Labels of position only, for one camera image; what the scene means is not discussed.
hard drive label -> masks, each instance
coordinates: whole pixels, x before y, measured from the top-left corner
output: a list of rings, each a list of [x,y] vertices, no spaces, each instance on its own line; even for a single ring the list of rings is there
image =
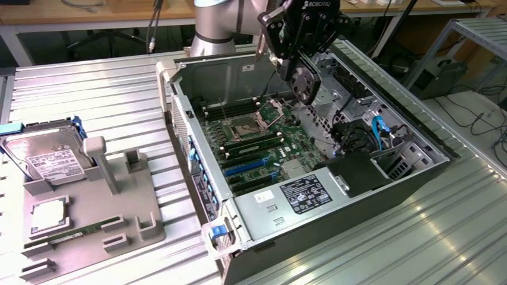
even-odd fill
[[[27,157],[39,175],[48,181],[84,174],[72,150],[62,150],[39,156]]]

black pcie slot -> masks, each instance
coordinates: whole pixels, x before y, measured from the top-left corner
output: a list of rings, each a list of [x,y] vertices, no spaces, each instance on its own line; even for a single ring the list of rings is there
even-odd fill
[[[235,159],[238,157],[243,157],[243,156],[247,156],[250,154],[258,153],[259,151],[270,150],[271,148],[279,147],[282,144],[283,144],[283,142],[279,141],[279,142],[276,142],[276,143],[274,143],[271,145],[267,145],[266,147],[256,148],[256,149],[254,149],[251,151],[247,151],[244,153],[232,154],[227,159]]]
[[[236,166],[239,164],[251,162],[252,160],[258,160],[262,158],[263,158],[263,156],[259,154],[252,155],[252,156],[244,156],[239,159],[226,161],[224,163],[220,164],[220,166],[222,166],[222,168],[228,168],[228,167]]]
[[[239,142],[235,142],[234,144],[228,144],[228,145],[224,145],[223,148],[226,151],[228,151],[230,149],[232,148],[236,148],[236,147],[242,147],[247,144],[252,144],[252,143],[256,143],[259,141],[264,141],[264,140],[268,140],[271,138],[276,137],[276,133],[271,133],[268,135],[263,135],[262,137],[256,137],[256,138],[251,138],[250,140],[244,140],[244,141],[239,141]]]
[[[246,190],[248,188],[252,188],[254,186],[260,186],[262,184],[264,184],[267,182],[271,182],[272,179],[274,179],[272,175],[267,175],[267,176],[264,176],[262,178],[258,178],[258,179],[255,179],[252,181],[248,181],[248,182],[246,182],[243,184],[234,185],[231,187],[231,189],[232,189],[234,192],[239,192],[239,191],[243,191],[243,190]]]

wooden desk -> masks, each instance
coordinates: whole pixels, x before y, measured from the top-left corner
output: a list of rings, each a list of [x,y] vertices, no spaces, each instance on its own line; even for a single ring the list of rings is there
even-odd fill
[[[160,14],[159,25],[179,26],[195,24],[194,0],[168,1],[168,9]],[[405,4],[390,6],[386,15],[394,16],[394,18],[374,55],[383,49],[409,1],[406,0]],[[483,17],[490,12],[494,4],[491,0],[479,1],[483,6],[483,13],[481,15]],[[363,2],[352,5],[346,0],[342,0],[342,12],[354,18],[379,17],[385,14],[386,8],[386,6],[366,4]],[[411,15],[453,14],[465,12],[469,9],[467,5],[463,7],[442,7],[431,0],[419,0]],[[68,7],[60,0],[32,0],[30,5],[0,7],[0,21],[3,22],[0,36],[19,66],[23,67],[34,65],[34,62],[19,40],[19,33],[147,27],[150,18],[151,12],[148,11],[112,13],[108,7],[104,6],[98,8],[96,13],[92,13],[83,9]]]
[[[411,14],[410,15],[435,15],[435,14],[461,14],[461,13],[479,13],[479,17],[483,18],[489,15],[491,9],[497,6],[497,4],[491,0],[478,0],[479,6],[477,9],[474,9],[477,4],[470,4],[471,7],[467,4],[463,4],[462,6],[453,6],[453,7],[445,7],[439,4],[437,4],[433,0],[418,0],[418,3],[415,4]],[[394,32],[395,26],[398,25],[398,22],[401,20],[401,16],[403,11],[407,9],[410,0],[406,0],[403,4],[399,5],[399,15],[395,16],[390,22],[390,25],[387,26],[386,33],[381,39],[379,45],[375,48],[373,57],[379,56],[383,47],[387,43],[387,39],[390,38],[391,33]],[[455,49],[453,52],[457,52],[459,49],[459,45],[455,46]]]
[[[107,5],[94,13],[64,5],[60,0],[32,0],[30,5],[8,5],[0,11],[0,19],[8,25],[148,20],[151,15],[151,11],[114,13]],[[168,0],[160,19],[195,18],[195,15],[194,0]]]
[[[491,0],[477,0],[482,9],[494,8],[497,4]],[[407,7],[410,0],[405,0],[403,6]],[[477,12],[479,12],[479,6],[475,3],[470,4],[473,9],[477,7]],[[418,11],[450,11],[450,10],[470,10],[470,6],[463,4],[462,6],[445,7],[437,4],[433,0],[418,0],[414,6],[413,12]]]

metal table frame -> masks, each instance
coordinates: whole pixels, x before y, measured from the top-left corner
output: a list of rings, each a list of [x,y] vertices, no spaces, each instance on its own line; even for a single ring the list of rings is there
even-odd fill
[[[437,15],[437,14],[459,14],[470,10],[470,7],[463,5],[462,7],[454,7],[451,10],[439,10],[439,11],[413,11],[411,15]],[[479,17],[483,18],[490,13],[491,8],[483,8]],[[401,19],[403,11],[389,12],[386,16],[394,16],[387,30],[381,39],[379,45],[375,48],[374,57],[379,55],[390,34],[394,31],[397,23]],[[382,12],[359,12],[359,13],[347,13],[351,18],[366,18],[366,17],[382,17]],[[179,26],[179,25],[194,25],[196,23],[195,18],[183,18],[183,19],[160,19],[159,26]],[[76,31],[76,30],[98,30],[98,29],[122,29],[122,28],[134,28],[134,27],[147,27],[148,20],[136,20],[136,21],[102,21],[102,22],[90,22],[90,23],[63,23],[63,24],[14,24],[14,25],[0,25],[0,36],[6,42],[7,47],[10,48],[11,54],[15,57],[18,65],[20,67],[32,66],[34,60],[30,53],[27,52],[23,43],[19,39],[20,33],[38,33],[42,31]]]
[[[457,31],[466,38],[473,40],[479,46],[491,51],[502,60],[507,61],[507,20],[502,18],[485,18],[485,19],[458,19],[451,20],[442,30],[434,45],[426,53],[421,63],[409,72],[409,75],[403,81],[406,88],[411,88],[415,81],[425,70],[426,64],[435,57],[438,50],[446,42],[450,34]],[[454,56],[453,49],[447,55]],[[479,88],[493,78],[499,68],[503,68],[505,63],[485,77],[483,82],[479,84]]]

motherboard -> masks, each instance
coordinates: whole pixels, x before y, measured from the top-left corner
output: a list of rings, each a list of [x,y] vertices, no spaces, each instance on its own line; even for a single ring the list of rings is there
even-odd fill
[[[272,98],[202,108],[202,129],[235,195],[311,172],[327,159],[291,108]]]

